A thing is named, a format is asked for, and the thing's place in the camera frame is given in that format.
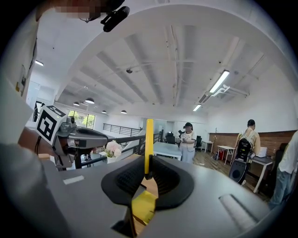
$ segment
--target red object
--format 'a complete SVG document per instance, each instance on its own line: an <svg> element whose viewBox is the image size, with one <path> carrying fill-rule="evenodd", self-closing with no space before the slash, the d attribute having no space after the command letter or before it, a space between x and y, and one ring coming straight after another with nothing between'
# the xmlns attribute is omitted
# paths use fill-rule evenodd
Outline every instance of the red object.
<svg viewBox="0 0 298 238"><path fill-rule="evenodd" d="M219 159L223 160L224 159L224 151L219 152Z"/></svg>

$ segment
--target flower vase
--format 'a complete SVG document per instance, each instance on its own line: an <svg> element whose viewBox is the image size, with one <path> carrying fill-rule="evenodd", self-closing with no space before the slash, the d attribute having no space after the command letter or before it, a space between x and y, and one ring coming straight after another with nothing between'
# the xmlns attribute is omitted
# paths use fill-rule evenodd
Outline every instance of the flower vase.
<svg viewBox="0 0 298 238"><path fill-rule="evenodd" d="M116 157L108 157L107 156L107 159L108 159L108 164L116 162Z"/></svg>

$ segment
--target wooden wall panel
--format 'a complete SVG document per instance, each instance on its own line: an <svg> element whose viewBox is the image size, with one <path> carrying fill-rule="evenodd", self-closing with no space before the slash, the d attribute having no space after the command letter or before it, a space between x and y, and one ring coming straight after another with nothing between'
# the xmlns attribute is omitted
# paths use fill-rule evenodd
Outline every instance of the wooden wall panel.
<svg viewBox="0 0 298 238"><path fill-rule="evenodd" d="M289 143L295 131L287 132L262 132L259 133L261 139L261 146L267 147L267 155L271 156L273 150L278 150L281 143ZM215 133L210 133L209 140L214 142ZM238 134L235 133L217 133L216 141L213 145L213 152L218 150L218 145L226 145L234 147ZM260 176L263 166L257 163L252 163L251 173Z"/></svg>

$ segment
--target white table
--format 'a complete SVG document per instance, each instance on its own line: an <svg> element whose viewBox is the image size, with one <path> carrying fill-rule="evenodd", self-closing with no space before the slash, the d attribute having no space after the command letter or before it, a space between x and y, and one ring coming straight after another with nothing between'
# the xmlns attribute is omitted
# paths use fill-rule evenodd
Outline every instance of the white table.
<svg viewBox="0 0 298 238"><path fill-rule="evenodd" d="M257 190L258 190L258 188L259 188L259 186L260 186L260 184L261 184L261 182L262 182L262 179L264 177L264 173L266 171L267 166L268 165L271 165L273 163L273 161L272 161L272 159L267 158L267 157L260 158L258 156L255 156L253 158L252 162L258 163L258 164L260 164L260 165L263 166L263 169L262 169L262 172L261 172L261 176L260 176L259 181L257 182L257 185L256 185L256 187L255 187L255 189L253 191L254 193L256 193Z"/></svg>
<svg viewBox="0 0 298 238"><path fill-rule="evenodd" d="M171 156L171 157L177 158L178 160L181 160L181 156L182 156L182 153L179 150L179 147L177 145L167 144L162 142L155 142L153 144L153 154Z"/></svg>
<svg viewBox="0 0 298 238"><path fill-rule="evenodd" d="M205 153L207 151L208 148L208 144L211 144L211 153L212 153L212 149L213 149L213 142L212 141L206 141L206 140L202 140L202 146L201 146L201 151L203 149L203 144L205 143Z"/></svg>
<svg viewBox="0 0 298 238"><path fill-rule="evenodd" d="M224 162L224 165L227 163L227 158L228 158L228 155L232 155L232 158L233 158L233 155L234 155L234 151L235 151L235 148L233 147L229 147L229 146L225 146L225 145L218 145L218 153L217 153L217 160L218 160L218 155L219 155L219 152L220 151L227 151L227 156L225 157L225 162Z"/></svg>

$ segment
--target yellow rod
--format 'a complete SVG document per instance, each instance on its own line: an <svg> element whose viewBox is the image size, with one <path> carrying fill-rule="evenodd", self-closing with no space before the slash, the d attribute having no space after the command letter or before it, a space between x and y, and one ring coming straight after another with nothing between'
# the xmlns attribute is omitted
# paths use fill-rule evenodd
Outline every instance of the yellow rod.
<svg viewBox="0 0 298 238"><path fill-rule="evenodd" d="M153 119L147 119L145 144L145 174L149 174L149 155L153 155Z"/></svg>

